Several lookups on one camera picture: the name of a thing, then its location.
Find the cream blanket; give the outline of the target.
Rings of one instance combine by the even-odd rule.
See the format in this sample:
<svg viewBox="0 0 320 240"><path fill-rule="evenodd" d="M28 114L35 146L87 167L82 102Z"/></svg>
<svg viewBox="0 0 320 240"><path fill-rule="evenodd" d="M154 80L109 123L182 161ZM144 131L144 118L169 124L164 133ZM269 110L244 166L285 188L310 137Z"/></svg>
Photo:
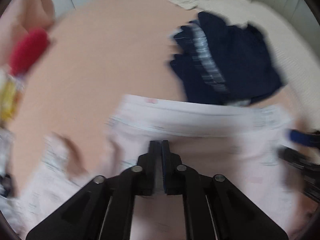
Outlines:
<svg viewBox="0 0 320 240"><path fill-rule="evenodd" d="M212 12L231 24L252 23L260 28L297 100L298 113L310 128L319 128L319 56L283 16L268 5L252 0L168 1L187 10Z"/></svg>

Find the red plush toy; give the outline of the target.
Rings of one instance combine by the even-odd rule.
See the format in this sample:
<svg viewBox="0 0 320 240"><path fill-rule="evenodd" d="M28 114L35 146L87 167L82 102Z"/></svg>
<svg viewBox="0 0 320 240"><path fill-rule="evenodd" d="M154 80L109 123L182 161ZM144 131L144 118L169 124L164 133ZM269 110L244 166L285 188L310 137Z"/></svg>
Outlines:
<svg viewBox="0 0 320 240"><path fill-rule="evenodd" d="M29 72L49 45L48 34L42 28L33 29L27 35L24 35L10 54L10 75L20 76Z"/></svg>

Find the grey striped white garment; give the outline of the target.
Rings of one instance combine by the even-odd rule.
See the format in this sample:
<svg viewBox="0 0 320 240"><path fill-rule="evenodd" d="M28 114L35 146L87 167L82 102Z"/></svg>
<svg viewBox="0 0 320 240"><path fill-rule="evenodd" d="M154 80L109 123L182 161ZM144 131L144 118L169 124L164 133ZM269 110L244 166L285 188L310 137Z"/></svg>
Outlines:
<svg viewBox="0 0 320 240"><path fill-rule="evenodd" d="M14 179L11 175L11 149L14 136L1 128L1 196L12 197L15 194Z"/></svg>

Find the pink cartoon print pajama garment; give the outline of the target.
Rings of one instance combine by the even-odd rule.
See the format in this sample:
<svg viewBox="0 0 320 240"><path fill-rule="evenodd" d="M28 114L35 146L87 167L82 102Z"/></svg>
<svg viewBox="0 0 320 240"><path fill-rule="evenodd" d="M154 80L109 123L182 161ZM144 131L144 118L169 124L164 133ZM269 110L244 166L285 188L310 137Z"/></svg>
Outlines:
<svg viewBox="0 0 320 240"><path fill-rule="evenodd" d="M282 146L296 148L287 135L296 121L280 104L241 108L127 95L107 124L107 157L90 175L68 181L65 146L53 135L46 138L40 165L21 195L23 236L94 175L118 175L136 165L150 140L168 140L183 163L200 174L226 176L295 239L317 207L302 195L298 171L278 157ZM152 197L136 198L130 239L185 239L182 197L165 196L160 185Z"/></svg>

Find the folded navy blue garment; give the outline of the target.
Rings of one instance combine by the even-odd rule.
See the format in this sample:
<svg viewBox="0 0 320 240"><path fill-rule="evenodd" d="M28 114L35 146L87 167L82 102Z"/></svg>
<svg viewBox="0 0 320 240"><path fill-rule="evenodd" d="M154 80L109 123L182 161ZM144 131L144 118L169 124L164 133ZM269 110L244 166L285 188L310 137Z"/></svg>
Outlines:
<svg viewBox="0 0 320 240"><path fill-rule="evenodd" d="M172 34L180 52L170 67L188 102L248 106L281 89L283 82L265 43L251 24L240 28L206 11Z"/></svg>

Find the grey leather bed frame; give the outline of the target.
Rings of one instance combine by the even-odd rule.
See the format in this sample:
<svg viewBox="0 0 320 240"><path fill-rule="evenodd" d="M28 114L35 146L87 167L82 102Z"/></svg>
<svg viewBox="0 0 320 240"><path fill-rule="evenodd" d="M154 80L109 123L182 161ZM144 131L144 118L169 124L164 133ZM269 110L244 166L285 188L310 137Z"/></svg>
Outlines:
<svg viewBox="0 0 320 240"><path fill-rule="evenodd" d="M314 0L252 0L283 16L319 56L319 5Z"/></svg>

